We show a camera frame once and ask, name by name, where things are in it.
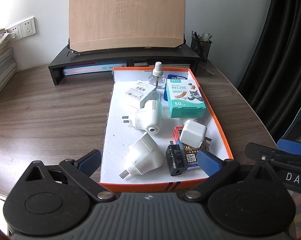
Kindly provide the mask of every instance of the black mesh pen holder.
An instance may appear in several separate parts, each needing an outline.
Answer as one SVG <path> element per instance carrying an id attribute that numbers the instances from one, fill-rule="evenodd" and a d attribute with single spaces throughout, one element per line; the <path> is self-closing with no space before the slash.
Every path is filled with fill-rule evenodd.
<path id="1" fill-rule="evenodd" d="M 191 49 L 200 57 L 200 61 L 207 61 L 211 44 L 211 41 L 201 41 L 192 34 Z"/>

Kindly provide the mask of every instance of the black power adapter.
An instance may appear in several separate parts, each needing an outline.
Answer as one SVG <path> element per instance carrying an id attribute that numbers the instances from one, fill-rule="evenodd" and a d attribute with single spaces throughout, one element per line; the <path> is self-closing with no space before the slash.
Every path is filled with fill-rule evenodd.
<path id="1" fill-rule="evenodd" d="M 173 141 L 170 141 L 170 145 L 167 147 L 166 159 L 171 176 L 177 176 L 183 173 L 185 170 L 183 153 L 179 145 L 173 144 Z"/>

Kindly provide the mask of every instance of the wall outlet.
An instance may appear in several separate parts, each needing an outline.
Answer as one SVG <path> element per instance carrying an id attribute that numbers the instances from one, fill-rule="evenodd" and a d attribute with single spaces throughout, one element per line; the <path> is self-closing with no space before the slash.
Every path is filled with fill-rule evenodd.
<path id="1" fill-rule="evenodd" d="M 11 33 L 11 37 L 13 38 L 14 41 L 23 38 L 23 36 L 21 34 L 21 27 L 20 27 L 19 23 L 13 27 L 8 28 L 7 32 Z"/>
<path id="2" fill-rule="evenodd" d="M 34 17 L 21 22 L 20 26 L 21 26 L 21 34 L 23 35 L 23 38 L 29 35 L 33 35 L 37 32 Z"/>

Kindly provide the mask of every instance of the clear liquid refill bottle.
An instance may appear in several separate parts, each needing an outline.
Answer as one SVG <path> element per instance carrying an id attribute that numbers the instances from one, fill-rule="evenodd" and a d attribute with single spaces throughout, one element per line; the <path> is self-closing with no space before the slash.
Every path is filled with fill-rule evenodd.
<path id="1" fill-rule="evenodd" d="M 148 79 L 149 84 L 157 87 L 158 89 L 164 89 L 166 86 L 166 78 L 162 70 L 162 63 L 156 62 L 153 74 Z"/>

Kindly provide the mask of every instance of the black stripe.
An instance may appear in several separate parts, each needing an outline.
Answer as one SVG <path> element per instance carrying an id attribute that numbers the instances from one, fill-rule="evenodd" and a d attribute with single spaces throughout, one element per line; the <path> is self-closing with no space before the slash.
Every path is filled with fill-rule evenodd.
<path id="1" fill-rule="evenodd" d="M 177 186 L 178 186 L 180 183 L 181 183 L 180 181 L 177 181 L 176 184 L 175 184 L 175 186 L 171 189 L 171 191 L 174 190 L 174 189 L 176 189 Z"/>
<path id="2" fill-rule="evenodd" d="M 173 185 L 173 183 L 172 183 L 172 182 L 169 182 L 169 184 L 167 185 L 167 187 L 166 187 L 166 189 L 165 189 L 164 191 L 168 191 L 169 188 L 170 188 L 172 185 Z"/>

